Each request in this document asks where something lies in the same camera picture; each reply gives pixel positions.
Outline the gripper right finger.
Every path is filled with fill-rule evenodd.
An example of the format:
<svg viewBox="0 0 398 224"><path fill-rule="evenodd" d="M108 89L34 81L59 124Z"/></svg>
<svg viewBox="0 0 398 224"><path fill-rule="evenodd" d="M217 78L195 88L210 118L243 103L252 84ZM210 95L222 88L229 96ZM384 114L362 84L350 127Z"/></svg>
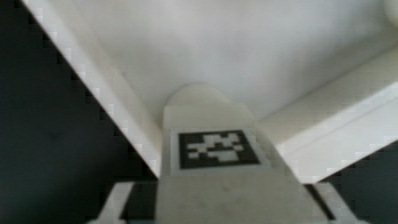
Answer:
<svg viewBox="0 0 398 224"><path fill-rule="evenodd" d="M327 182L316 183L314 190L332 215L329 224L368 224L368 222L357 218L332 184Z"/></svg>

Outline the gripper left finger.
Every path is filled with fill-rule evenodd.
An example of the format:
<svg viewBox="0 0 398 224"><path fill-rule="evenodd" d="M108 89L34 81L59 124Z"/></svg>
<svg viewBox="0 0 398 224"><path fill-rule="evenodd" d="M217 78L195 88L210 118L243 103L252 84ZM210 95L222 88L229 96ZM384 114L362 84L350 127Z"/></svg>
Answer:
<svg viewBox="0 0 398 224"><path fill-rule="evenodd" d="M131 189L131 182L119 182L114 185L98 218L91 220L87 224L126 224L126 221L121 219L121 214L128 202Z"/></svg>

